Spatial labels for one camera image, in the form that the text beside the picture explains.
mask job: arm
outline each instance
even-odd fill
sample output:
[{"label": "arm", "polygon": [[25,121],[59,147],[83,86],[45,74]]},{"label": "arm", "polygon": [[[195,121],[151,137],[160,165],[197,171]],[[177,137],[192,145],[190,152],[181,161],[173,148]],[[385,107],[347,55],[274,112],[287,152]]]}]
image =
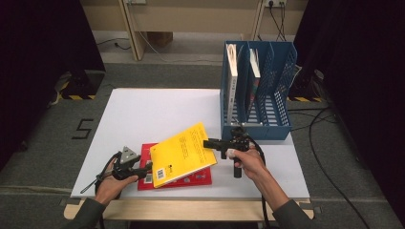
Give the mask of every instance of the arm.
[{"label": "arm", "polygon": [[287,197],[254,147],[251,147],[247,152],[228,150],[226,153],[230,158],[236,156],[241,160],[241,162],[236,162],[235,166],[242,166],[247,177],[253,180],[273,210],[273,216],[279,222],[281,228],[315,227],[313,221],[309,219],[295,201]]},{"label": "arm", "polygon": [[[114,161],[110,163],[108,169],[113,167],[113,163]],[[95,199],[86,198],[75,218],[62,228],[95,228],[111,200],[115,199],[128,184],[137,180],[138,176],[128,177],[124,180],[117,180],[113,176],[104,178],[98,187]]]}]

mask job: yellow book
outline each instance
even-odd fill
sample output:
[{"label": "yellow book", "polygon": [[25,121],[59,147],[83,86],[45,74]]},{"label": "yellow book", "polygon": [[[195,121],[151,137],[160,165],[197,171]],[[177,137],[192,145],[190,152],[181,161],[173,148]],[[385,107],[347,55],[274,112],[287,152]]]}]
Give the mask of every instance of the yellow book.
[{"label": "yellow book", "polygon": [[151,147],[154,187],[159,188],[216,164],[213,150],[203,147],[203,141],[207,139],[203,123],[199,122]]}]

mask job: gray carpet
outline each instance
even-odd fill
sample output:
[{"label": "gray carpet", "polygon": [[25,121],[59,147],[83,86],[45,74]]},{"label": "gray carpet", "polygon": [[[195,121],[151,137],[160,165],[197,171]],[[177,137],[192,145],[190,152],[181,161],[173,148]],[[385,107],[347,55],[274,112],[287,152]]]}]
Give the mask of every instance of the gray carpet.
[{"label": "gray carpet", "polygon": [[[106,64],[107,73],[94,100],[60,100],[37,123],[28,150],[15,152],[0,173],[0,228],[58,228],[64,200],[90,147],[113,88],[206,88],[220,87],[221,67],[179,65]],[[316,209],[316,220],[325,228],[364,228],[362,221],[330,184],[309,145],[308,125],[326,102],[288,102],[294,131],[292,137]],[[356,160],[342,125],[328,110],[312,127],[316,154],[331,180],[352,201],[372,228],[402,228],[370,171]],[[80,120],[86,133],[76,130]],[[38,190],[25,187],[37,186]],[[126,228],[126,222],[109,221],[107,228]]]}]

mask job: left hand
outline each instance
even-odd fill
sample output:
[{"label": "left hand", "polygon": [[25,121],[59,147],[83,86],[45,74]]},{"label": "left hand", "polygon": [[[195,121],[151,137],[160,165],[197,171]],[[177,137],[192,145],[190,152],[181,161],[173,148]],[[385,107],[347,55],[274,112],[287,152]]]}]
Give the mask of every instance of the left hand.
[{"label": "left hand", "polygon": [[[107,170],[113,168],[114,160],[110,162]],[[138,181],[138,176],[127,177],[123,180],[117,180],[113,176],[104,178],[98,187],[95,200],[107,206],[111,200],[115,199],[118,194],[130,183]]]}]

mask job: power socket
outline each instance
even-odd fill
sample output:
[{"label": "power socket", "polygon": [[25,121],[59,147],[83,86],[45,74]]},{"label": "power socket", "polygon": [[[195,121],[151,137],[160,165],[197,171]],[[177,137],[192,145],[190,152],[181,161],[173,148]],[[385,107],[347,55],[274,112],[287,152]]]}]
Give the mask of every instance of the power socket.
[{"label": "power socket", "polygon": [[[265,7],[269,7],[269,2],[270,2],[271,0],[266,0],[266,2],[265,2]],[[287,4],[287,0],[272,0],[273,1],[273,8],[281,8],[282,7],[282,4],[284,4],[284,7],[286,6],[286,4]]]}]

